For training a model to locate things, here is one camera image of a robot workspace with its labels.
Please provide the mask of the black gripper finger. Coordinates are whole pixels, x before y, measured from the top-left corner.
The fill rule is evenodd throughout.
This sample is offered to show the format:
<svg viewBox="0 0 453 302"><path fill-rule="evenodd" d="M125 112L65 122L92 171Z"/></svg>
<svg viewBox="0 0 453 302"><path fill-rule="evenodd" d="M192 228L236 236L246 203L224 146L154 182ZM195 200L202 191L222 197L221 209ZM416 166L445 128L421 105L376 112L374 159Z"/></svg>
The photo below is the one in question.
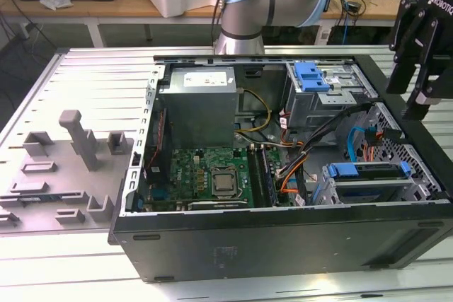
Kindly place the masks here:
<svg viewBox="0 0 453 302"><path fill-rule="evenodd" d="M421 121L430 106L452 99L452 16L409 11L402 28L403 57L420 66L403 118Z"/></svg>
<svg viewBox="0 0 453 302"><path fill-rule="evenodd" d="M394 69L386 88L387 93L403 94L415 72L420 47L415 43L425 17L418 0L401 0L397 17L391 29L389 49L395 52Z"/></svg>

